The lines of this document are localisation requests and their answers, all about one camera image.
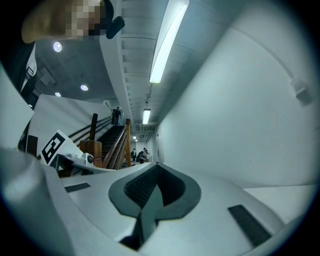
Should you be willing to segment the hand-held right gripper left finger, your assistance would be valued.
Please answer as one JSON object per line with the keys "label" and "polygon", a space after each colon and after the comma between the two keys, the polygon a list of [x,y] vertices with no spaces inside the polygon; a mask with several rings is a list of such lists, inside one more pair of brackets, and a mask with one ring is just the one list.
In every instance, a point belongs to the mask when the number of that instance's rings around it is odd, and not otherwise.
{"label": "hand-held right gripper left finger", "polygon": [[140,174],[154,163],[145,163],[101,174],[59,178],[56,170],[45,165],[44,174],[53,205],[70,236],[77,256],[158,256],[160,250],[142,247],[132,250],[119,241],[129,236],[136,220],[118,212],[109,199],[115,181]]}

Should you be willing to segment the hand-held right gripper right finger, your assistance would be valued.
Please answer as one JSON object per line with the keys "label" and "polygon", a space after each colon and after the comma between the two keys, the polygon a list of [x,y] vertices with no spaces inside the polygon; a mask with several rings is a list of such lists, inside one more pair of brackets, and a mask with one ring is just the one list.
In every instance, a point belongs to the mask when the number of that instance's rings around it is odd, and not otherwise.
{"label": "hand-held right gripper right finger", "polygon": [[242,205],[270,233],[284,226],[268,206],[233,182],[212,174],[169,164],[193,178],[201,189],[197,206],[184,218],[160,221],[139,249],[144,256],[238,256],[253,246],[228,211]]}

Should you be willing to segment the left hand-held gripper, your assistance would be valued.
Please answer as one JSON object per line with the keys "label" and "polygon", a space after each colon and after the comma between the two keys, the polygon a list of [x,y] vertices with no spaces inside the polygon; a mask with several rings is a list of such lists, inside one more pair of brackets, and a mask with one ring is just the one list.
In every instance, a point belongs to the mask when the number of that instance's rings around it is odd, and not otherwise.
{"label": "left hand-held gripper", "polygon": [[87,176],[116,171],[114,169],[96,167],[93,156],[84,154],[59,129],[41,150],[40,156],[43,164],[54,168],[59,176]]}

